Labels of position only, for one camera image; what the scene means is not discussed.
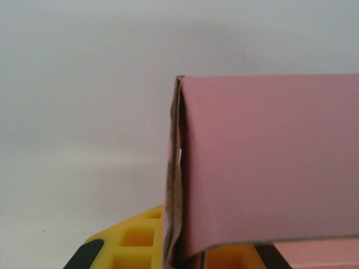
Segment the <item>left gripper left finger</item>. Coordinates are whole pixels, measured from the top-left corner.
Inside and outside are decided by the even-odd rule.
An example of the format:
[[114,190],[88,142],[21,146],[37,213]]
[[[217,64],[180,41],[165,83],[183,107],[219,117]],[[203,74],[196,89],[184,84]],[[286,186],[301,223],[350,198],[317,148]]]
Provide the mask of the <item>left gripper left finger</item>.
[[159,205],[89,237],[63,269],[164,269]]

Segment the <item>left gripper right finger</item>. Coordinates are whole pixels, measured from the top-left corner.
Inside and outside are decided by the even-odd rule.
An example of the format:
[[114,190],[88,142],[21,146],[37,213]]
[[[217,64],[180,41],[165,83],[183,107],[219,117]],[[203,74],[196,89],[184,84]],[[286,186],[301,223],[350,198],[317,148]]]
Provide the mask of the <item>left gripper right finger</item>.
[[208,250],[204,269],[291,269],[291,266],[273,244],[232,244]]

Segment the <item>pink paper box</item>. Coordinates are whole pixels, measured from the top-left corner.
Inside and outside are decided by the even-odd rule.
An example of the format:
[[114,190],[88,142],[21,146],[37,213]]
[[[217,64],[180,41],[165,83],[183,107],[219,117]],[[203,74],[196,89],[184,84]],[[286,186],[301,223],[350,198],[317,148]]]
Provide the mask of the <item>pink paper box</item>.
[[359,73],[178,76],[163,268],[273,244],[291,269],[359,269]]

